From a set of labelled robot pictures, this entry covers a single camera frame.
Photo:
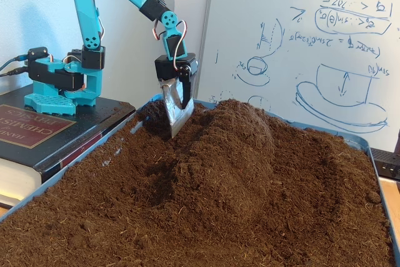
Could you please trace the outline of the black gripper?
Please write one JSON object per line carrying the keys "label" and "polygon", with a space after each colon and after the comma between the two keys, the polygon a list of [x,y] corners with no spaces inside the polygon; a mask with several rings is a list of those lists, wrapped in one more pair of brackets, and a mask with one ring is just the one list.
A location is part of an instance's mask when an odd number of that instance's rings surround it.
{"label": "black gripper", "polygon": [[194,53],[173,61],[162,55],[155,60],[156,74],[159,80],[164,107],[166,109],[171,137],[174,138],[183,128],[194,111],[192,83],[198,70],[198,61]]}

